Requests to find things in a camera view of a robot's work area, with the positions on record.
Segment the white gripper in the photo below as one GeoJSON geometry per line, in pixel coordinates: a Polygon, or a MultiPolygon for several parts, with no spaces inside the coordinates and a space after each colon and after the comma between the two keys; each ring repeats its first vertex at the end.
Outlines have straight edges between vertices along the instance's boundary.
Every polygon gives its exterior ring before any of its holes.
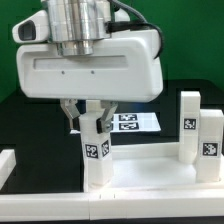
{"type": "Polygon", "coordinates": [[[115,101],[150,102],[162,92],[159,45],[154,30],[115,33],[95,42],[88,56],[61,56],[54,44],[23,45],[16,55],[20,86],[31,98],[61,99],[71,130],[80,130],[76,99],[107,100],[96,125],[99,134],[109,133],[115,101]]]}

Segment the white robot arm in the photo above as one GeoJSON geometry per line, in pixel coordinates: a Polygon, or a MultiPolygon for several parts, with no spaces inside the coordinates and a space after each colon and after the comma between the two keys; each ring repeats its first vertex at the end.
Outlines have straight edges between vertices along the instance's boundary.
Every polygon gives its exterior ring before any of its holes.
{"type": "Polygon", "coordinates": [[[99,100],[97,131],[111,130],[119,101],[150,102],[163,89],[163,37],[118,0],[41,0],[43,9],[12,29],[26,96],[55,98],[70,120],[78,100],[99,100]]]}

